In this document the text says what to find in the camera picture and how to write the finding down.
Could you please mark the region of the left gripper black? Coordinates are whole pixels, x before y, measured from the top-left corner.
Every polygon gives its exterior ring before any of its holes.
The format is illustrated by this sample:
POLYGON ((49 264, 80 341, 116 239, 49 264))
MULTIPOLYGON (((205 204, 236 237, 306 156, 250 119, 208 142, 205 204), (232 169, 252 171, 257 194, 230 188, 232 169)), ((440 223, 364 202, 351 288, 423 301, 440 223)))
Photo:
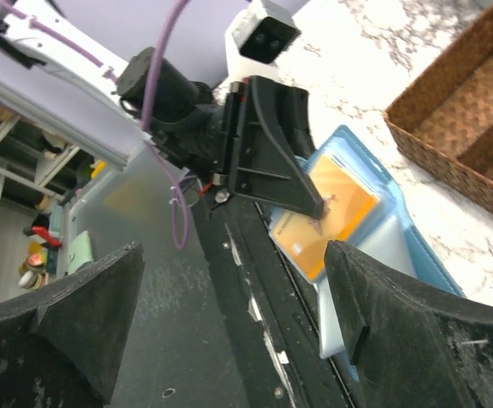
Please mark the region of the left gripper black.
POLYGON ((319 219, 323 199, 297 158, 315 151, 308 118, 309 93, 267 81, 232 82, 219 117, 214 164, 204 195, 212 204, 243 196, 319 219))

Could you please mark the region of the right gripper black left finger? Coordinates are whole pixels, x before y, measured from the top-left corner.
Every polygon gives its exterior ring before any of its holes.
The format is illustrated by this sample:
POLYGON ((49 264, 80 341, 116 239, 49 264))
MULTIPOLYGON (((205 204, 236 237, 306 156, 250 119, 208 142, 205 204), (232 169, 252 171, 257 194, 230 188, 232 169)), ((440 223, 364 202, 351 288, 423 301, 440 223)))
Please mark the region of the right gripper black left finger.
POLYGON ((131 243, 0 303, 0 407, 108 405, 144 267, 131 243))

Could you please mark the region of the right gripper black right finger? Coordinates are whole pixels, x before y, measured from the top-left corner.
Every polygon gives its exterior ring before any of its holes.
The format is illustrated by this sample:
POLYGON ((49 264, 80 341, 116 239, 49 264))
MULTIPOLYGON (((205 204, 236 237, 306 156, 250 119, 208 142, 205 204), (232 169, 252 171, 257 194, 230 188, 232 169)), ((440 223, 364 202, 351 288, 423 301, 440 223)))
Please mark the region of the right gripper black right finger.
POLYGON ((342 241, 326 274, 369 407, 493 407, 493 307, 452 295, 342 241))

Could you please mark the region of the gold credit card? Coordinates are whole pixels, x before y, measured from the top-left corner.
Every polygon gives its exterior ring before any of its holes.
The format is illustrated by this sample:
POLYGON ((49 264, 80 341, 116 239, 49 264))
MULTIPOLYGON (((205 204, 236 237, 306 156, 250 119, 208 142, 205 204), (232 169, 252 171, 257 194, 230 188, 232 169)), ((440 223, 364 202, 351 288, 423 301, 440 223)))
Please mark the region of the gold credit card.
POLYGON ((320 156, 309 170, 323 199, 322 218, 283 212, 273 223, 269 236, 310 282, 324 269, 329 241, 346 241, 375 211, 378 193, 329 155, 320 156))

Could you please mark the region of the blue leather card holder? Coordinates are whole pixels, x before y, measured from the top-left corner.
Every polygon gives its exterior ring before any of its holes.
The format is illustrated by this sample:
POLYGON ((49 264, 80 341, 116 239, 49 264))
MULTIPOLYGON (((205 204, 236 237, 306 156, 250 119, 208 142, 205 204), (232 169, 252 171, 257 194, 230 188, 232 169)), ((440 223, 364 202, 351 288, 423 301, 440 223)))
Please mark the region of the blue leather card holder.
MULTIPOLYGON (((346 242, 390 268, 462 296, 462 289, 414 225, 397 182, 360 139, 348 127, 339 127, 310 158, 299 161, 308 176, 309 170, 322 155, 333 157, 381 198, 375 211, 346 242)), ((273 209, 269 231, 285 211, 273 209)), ((317 293, 320 357, 327 359, 336 354, 344 355, 345 345, 325 265, 318 280, 306 281, 317 293)))

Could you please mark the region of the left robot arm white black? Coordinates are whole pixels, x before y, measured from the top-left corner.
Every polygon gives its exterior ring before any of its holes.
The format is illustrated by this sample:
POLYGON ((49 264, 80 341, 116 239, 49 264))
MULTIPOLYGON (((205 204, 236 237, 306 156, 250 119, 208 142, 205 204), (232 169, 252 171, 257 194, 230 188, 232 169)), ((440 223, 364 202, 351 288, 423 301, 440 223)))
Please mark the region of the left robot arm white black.
POLYGON ((298 38, 292 14, 251 1, 225 32, 223 105, 164 57, 185 8, 175 3, 158 43, 124 60, 77 29, 52 1, 0 1, 0 51, 42 67, 139 123, 163 159, 210 187, 311 218, 325 203, 298 159, 314 151, 307 91, 278 80, 275 59, 298 38))

